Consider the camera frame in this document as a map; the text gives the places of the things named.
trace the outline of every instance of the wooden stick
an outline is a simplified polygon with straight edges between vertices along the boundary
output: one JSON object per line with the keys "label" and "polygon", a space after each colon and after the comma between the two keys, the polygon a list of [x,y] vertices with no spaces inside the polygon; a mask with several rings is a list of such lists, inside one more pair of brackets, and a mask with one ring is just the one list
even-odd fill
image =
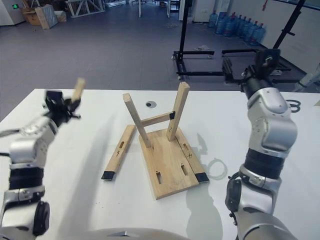
{"label": "wooden stick", "polygon": [[171,118],[174,118],[175,114],[173,112],[167,112],[158,116],[149,117],[141,120],[142,126],[150,126],[153,124],[162,123],[165,121],[169,121]]}
{"label": "wooden stick", "polygon": [[134,105],[134,102],[132,101],[131,99],[131,96],[129,93],[125,93],[123,94],[123,100],[124,100],[124,103],[126,105],[126,108],[128,109],[133,121],[134,121],[134,124],[136,126],[136,128],[138,129],[140,135],[141,135],[141,138],[145,144],[145,146],[147,148],[149,148],[151,146],[151,143],[148,139],[148,136],[147,136],[147,133],[141,123],[141,119],[138,115],[138,112],[137,112],[137,109]]}
{"label": "wooden stick", "polygon": [[22,0],[22,2],[23,2],[23,5],[24,5],[25,8],[27,8],[27,9],[30,8],[27,0]]}
{"label": "wooden stick", "polygon": [[120,141],[118,142],[118,145],[116,146],[112,157],[110,158],[108,165],[106,166],[104,173],[101,177],[101,179],[109,180],[111,181],[115,175],[115,173],[118,172],[118,169],[122,163],[122,160],[125,156],[125,152],[131,142],[131,139],[135,133],[136,126],[135,125],[127,125],[122,137],[120,138]]}
{"label": "wooden stick", "polygon": [[182,111],[184,110],[189,89],[190,89],[190,86],[185,81],[179,84],[178,92],[176,94],[176,98],[175,98],[175,102],[172,110],[173,112],[175,112],[174,119],[170,120],[169,127],[166,132],[166,136],[169,141],[172,141],[176,138],[176,131],[179,125]]}
{"label": "wooden stick", "polygon": [[74,87],[74,92],[71,97],[71,102],[74,103],[75,101],[79,100],[81,98],[82,92],[84,91],[86,85],[86,80],[78,77],[76,85]]}
{"label": "wooden stick", "polygon": [[175,137],[184,153],[185,158],[188,160],[192,171],[199,183],[209,182],[209,178],[200,164],[195,152],[189,145],[186,137],[184,136],[183,132],[181,131],[180,127],[177,128]]}

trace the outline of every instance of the wooden block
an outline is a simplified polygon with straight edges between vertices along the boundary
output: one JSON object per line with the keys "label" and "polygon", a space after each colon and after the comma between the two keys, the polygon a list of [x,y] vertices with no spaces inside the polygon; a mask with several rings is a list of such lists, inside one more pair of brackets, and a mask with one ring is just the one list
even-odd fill
{"label": "wooden block", "polygon": [[139,133],[140,133],[140,136],[142,137],[143,139],[143,142],[145,144],[145,146],[148,148],[151,146],[150,144],[150,141],[147,137],[147,133],[146,133],[146,130],[144,129],[142,123],[141,123],[141,119],[138,115],[138,112],[137,112],[137,109],[136,109],[136,106],[134,105],[134,102],[132,101],[131,99],[131,96],[129,93],[125,93],[123,94],[123,100],[124,100],[124,103],[126,105],[126,108],[128,109],[133,121],[134,121],[134,124],[136,126],[136,128],[138,129]]}
{"label": "wooden block", "polygon": [[158,123],[162,123],[165,121],[169,121],[171,119],[171,116],[174,117],[174,113],[173,112],[167,112],[158,116],[153,116],[153,117],[149,117],[146,119],[141,120],[142,126],[146,127],[146,126],[150,126],[153,124],[158,124]]}
{"label": "wooden block", "polygon": [[71,102],[74,103],[76,100],[81,98],[81,95],[85,89],[86,80],[84,78],[78,77],[76,85],[74,87],[73,95],[71,97]]}
{"label": "wooden block", "polygon": [[177,131],[175,133],[175,137],[176,137],[176,139],[177,139],[177,141],[178,141],[178,143],[184,153],[184,156],[188,160],[198,182],[199,183],[209,182],[209,178],[208,178],[204,168],[200,164],[195,152],[193,151],[193,149],[189,145],[189,143],[188,143],[186,137],[184,136],[183,132],[181,131],[180,127],[177,128]]}
{"label": "wooden block", "polygon": [[110,158],[108,165],[106,166],[104,173],[101,179],[104,180],[112,180],[115,173],[118,172],[118,169],[121,165],[121,162],[125,156],[125,152],[131,142],[131,139],[135,133],[136,126],[135,125],[127,125],[118,145],[116,146],[112,157]]}
{"label": "wooden block", "polygon": [[160,199],[199,184],[177,139],[168,141],[167,129],[147,134],[151,147],[139,137],[155,199]]}
{"label": "wooden block", "polygon": [[169,127],[166,133],[166,136],[169,141],[173,141],[176,138],[176,131],[179,125],[179,121],[184,110],[184,106],[187,100],[188,92],[190,86],[185,82],[179,84],[178,92],[176,94],[173,112],[175,112],[174,119],[170,120]]}

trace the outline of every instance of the white wall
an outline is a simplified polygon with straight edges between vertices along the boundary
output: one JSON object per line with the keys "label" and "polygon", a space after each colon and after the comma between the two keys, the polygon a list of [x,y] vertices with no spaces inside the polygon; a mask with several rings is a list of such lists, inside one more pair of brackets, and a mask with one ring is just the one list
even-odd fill
{"label": "white wall", "polygon": [[20,8],[24,7],[21,0],[0,0],[0,26],[14,25],[25,21],[21,10],[13,9],[13,4],[19,4]]}
{"label": "white wall", "polygon": [[[262,45],[272,48],[287,24],[295,5],[279,1],[266,0],[233,0],[229,13],[247,16],[254,21],[264,23],[266,35]],[[320,63],[320,11],[303,7],[291,32],[280,45],[281,56],[305,72],[313,72]]]}

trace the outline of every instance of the cardboard box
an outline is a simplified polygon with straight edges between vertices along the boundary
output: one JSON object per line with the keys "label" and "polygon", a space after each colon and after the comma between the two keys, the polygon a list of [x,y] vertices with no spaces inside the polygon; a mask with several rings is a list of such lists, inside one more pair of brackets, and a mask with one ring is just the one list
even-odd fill
{"label": "cardboard box", "polygon": [[24,19],[31,25],[41,26],[35,8],[20,8]]}
{"label": "cardboard box", "polygon": [[67,15],[64,11],[54,11],[54,14],[59,23],[67,21]]}
{"label": "cardboard box", "polygon": [[43,29],[50,29],[58,23],[54,8],[49,4],[37,7],[35,12]]}

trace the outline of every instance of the white table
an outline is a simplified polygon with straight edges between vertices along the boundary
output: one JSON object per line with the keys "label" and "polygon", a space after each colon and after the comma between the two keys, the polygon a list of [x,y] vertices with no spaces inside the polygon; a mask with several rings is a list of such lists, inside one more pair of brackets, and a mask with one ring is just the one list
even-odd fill
{"label": "white table", "polygon": [[[65,96],[71,90],[63,91]],[[233,240],[237,228],[225,206],[228,178],[214,177],[184,192],[155,200],[136,133],[122,167],[112,182],[101,180],[127,124],[133,121],[122,100],[129,92],[141,118],[168,112],[175,91],[85,90],[78,109],[81,120],[63,125],[51,145],[44,171],[45,201],[50,203],[48,232],[40,237],[63,236],[106,228],[154,228],[192,240]],[[320,100],[316,93],[283,93],[285,99],[301,101],[301,111],[292,118],[298,138],[281,173],[282,186],[274,215],[303,240],[319,239],[320,216]],[[25,125],[44,110],[44,90],[35,89],[1,123],[0,130]],[[156,108],[147,108],[147,101]],[[244,93],[191,91],[180,127],[204,166],[214,159],[227,167],[227,175],[238,171],[248,150],[250,122]],[[166,128],[168,123],[147,127]],[[15,136],[0,139],[6,152]],[[216,162],[207,172],[223,173]],[[8,187],[9,160],[0,159],[0,193]]]}

